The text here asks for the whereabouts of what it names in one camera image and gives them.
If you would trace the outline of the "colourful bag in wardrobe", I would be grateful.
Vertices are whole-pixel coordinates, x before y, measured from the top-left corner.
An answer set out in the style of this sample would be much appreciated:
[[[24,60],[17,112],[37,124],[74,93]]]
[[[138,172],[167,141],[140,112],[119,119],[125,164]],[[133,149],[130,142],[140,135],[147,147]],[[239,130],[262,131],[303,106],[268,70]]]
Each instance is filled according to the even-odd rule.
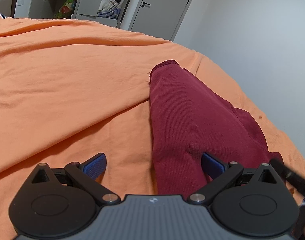
[[[74,10],[75,3],[76,0],[66,0],[59,11],[54,15],[54,19],[58,20],[62,18],[70,18]]]

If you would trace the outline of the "white wall socket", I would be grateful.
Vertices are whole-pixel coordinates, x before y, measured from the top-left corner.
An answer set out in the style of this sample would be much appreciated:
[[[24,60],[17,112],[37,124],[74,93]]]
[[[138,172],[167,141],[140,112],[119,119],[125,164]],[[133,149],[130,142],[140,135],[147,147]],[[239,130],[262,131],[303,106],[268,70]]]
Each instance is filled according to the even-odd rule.
[[[23,5],[24,5],[24,0],[18,0],[17,6],[20,7],[20,6],[23,6]]]

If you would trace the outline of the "orange bed sheet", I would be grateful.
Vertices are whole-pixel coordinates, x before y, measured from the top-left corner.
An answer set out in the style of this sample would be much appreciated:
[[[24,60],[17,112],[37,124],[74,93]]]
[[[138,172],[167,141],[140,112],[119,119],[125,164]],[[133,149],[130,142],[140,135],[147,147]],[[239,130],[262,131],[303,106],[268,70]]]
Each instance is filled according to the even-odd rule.
[[[159,194],[150,74],[168,60],[247,111],[268,150],[305,177],[305,159],[287,135],[208,57],[91,21],[0,17],[0,239],[16,236],[8,209],[38,163],[64,167],[103,152],[105,187]]]

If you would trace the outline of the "blue checkered pillow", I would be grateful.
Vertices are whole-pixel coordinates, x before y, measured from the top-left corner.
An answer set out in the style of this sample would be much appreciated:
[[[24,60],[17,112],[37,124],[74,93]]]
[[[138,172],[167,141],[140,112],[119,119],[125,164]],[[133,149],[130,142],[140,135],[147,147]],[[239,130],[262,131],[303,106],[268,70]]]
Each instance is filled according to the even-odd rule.
[[[0,13],[0,17],[1,17],[2,19],[7,18],[7,16],[5,16],[4,14],[1,14],[1,13]]]

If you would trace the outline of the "dark red knit garment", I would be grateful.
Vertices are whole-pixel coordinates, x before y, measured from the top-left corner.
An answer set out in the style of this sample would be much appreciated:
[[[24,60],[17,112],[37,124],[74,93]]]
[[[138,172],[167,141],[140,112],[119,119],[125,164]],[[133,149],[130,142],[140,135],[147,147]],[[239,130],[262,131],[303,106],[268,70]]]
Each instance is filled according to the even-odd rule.
[[[150,74],[152,163],[159,194],[189,196],[236,161],[257,168],[280,159],[255,119],[174,60]]]

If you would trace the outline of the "grey room door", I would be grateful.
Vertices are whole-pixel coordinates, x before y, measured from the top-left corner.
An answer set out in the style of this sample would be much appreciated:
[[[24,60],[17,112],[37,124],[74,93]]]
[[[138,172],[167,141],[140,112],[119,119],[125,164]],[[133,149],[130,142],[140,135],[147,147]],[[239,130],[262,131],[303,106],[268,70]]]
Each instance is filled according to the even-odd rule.
[[[143,2],[151,4],[142,8]],[[190,0],[139,0],[130,30],[172,41]]]

